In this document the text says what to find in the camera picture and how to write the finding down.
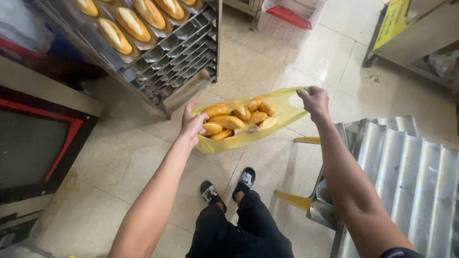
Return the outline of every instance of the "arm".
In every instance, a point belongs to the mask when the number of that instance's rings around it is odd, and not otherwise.
[[[151,257],[168,222],[186,160],[198,143],[197,134],[205,132],[202,124],[209,117],[192,117],[196,105],[198,101],[186,106],[180,134],[124,217],[108,257]]]
[[[393,247],[416,250],[392,222],[375,187],[344,145],[328,114],[327,91],[311,86],[309,95],[297,93],[319,131],[327,188],[360,257],[379,257]]]

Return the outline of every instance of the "metal bread rack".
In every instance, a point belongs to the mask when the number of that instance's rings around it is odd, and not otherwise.
[[[370,178],[387,213],[424,257],[456,257],[459,247],[458,150],[419,137],[412,116],[335,124]],[[330,257],[358,257],[323,177],[307,217],[336,230]]]
[[[105,68],[139,99],[164,113],[166,118],[170,119],[171,113],[207,84],[217,82],[221,0],[196,0],[192,6],[178,0],[185,11],[181,20],[158,8],[166,21],[163,30],[149,26],[138,15],[148,27],[151,41],[157,39],[154,45],[145,46],[118,25],[133,47],[128,56],[117,52],[102,38],[95,26],[95,18],[81,13],[76,1],[26,0],[26,5],[58,28],[84,53],[87,61]],[[132,9],[131,0],[93,1],[99,16],[115,23],[111,10],[116,6]],[[197,74],[200,74],[200,80],[187,84]],[[183,86],[190,87],[190,90],[178,91]],[[166,99],[173,104],[165,105]]]

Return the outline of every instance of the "hand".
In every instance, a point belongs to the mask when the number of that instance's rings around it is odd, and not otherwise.
[[[192,146],[198,144],[198,134],[205,133],[205,129],[202,126],[204,120],[208,120],[209,116],[206,113],[199,113],[195,116],[191,115],[191,110],[198,106],[199,100],[190,102],[185,107],[185,112],[182,117],[182,130],[180,131],[179,137],[183,137],[190,141]]]
[[[297,94],[303,99],[304,109],[311,113],[311,120],[317,123],[328,116],[328,94],[326,90],[317,86],[310,86],[307,91],[309,94],[297,90]]]

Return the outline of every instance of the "yellow stool leg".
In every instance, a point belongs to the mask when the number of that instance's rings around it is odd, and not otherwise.
[[[320,137],[298,137],[295,138],[294,142],[320,144]]]
[[[312,199],[311,198],[306,198],[306,197],[301,197],[301,196],[296,196],[293,194],[286,194],[283,192],[279,191],[274,191],[274,195],[289,204],[296,206],[304,211],[308,211],[309,207],[311,206]]]

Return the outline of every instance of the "foot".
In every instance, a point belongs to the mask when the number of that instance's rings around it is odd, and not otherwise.
[[[239,182],[237,182],[236,188],[233,191],[233,200],[236,201],[236,193],[243,192],[247,193],[250,188],[252,188],[253,183],[255,182],[255,170],[251,167],[246,167],[242,171]]]
[[[223,205],[223,213],[226,212],[226,205],[223,202],[220,195],[215,191],[214,186],[209,181],[204,181],[200,187],[200,193],[202,198],[207,202],[207,204],[213,204],[220,202]]]

